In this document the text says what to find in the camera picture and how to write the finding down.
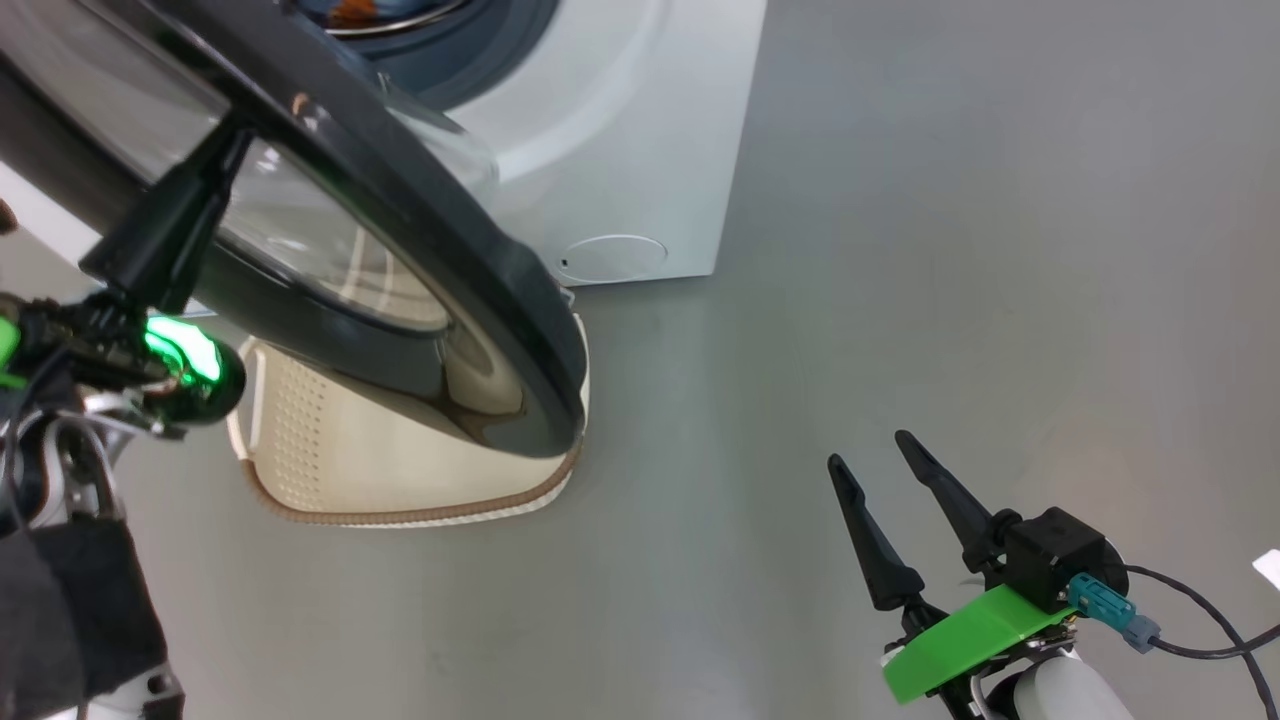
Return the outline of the black round washing machine door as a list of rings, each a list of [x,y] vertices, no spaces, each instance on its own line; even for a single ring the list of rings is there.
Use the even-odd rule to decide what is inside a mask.
[[[284,0],[105,6],[228,101],[177,163],[227,118],[256,132],[186,309],[471,445],[575,445],[588,357],[559,286],[325,35]],[[1,54],[0,161],[90,228],[77,266],[177,164],[145,179]]]

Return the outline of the grey rubber door seal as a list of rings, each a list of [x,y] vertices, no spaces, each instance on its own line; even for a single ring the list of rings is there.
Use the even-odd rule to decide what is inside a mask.
[[[466,0],[416,29],[346,38],[398,88],[451,110],[506,79],[547,32],[561,0]]]

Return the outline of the round white filter cover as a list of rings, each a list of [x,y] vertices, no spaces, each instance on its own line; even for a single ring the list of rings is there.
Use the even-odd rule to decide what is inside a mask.
[[[603,234],[564,249],[552,268],[571,284],[616,284],[650,279],[668,249],[639,234]]]

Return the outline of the white front-load washing machine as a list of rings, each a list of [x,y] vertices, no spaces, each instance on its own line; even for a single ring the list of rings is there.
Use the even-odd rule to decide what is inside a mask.
[[[525,61],[444,111],[294,8],[559,283],[561,252],[603,234],[663,243],[650,279],[714,270],[765,0],[559,0]],[[105,0],[0,0],[0,54],[145,179],[228,109]]]

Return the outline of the blue cartoon print garment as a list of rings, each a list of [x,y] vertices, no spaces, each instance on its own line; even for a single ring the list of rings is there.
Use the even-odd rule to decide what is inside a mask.
[[[454,0],[294,0],[297,8],[325,29],[390,29],[429,20],[448,12]]]

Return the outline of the steel washing machine drum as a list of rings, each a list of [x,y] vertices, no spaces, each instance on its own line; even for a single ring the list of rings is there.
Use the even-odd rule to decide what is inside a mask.
[[[434,24],[471,0],[324,0],[312,10],[319,24],[338,38],[398,35]]]

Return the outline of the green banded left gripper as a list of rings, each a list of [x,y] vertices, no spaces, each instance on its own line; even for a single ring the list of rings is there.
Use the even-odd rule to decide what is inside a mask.
[[[184,310],[255,138],[250,126],[215,127],[141,196],[79,260],[105,290],[73,304],[0,292],[0,404],[65,384],[169,392],[148,311]]]

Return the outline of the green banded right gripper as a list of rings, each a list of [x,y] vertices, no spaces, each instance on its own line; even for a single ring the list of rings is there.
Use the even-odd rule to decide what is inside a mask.
[[[1021,514],[1011,509],[989,512],[910,430],[896,430],[893,438],[914,477],[943,511],[963,547],[966,570],[984,582],[1002,582],[1007,534],[1021,523]],[[1070,606],[1044,612],[1015,589],[997,585],[947,616],[925,601],[920,574],[884,537],[867,507],[865,492],[840,455],[828,456],[827,471],[874,609],[899,610],[905,635],[915,637],[882,667],[900,705],[937,691],[1074,612]]]

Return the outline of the cream perforated laundry basket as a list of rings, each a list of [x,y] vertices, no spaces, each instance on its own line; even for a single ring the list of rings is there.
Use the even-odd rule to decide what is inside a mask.
[[[457,527],[534,512],[572,477],[582,446],[554,457],[483,448],[390,413],[256,337],[227,418],[250,491],[270,512],[316,527]]]

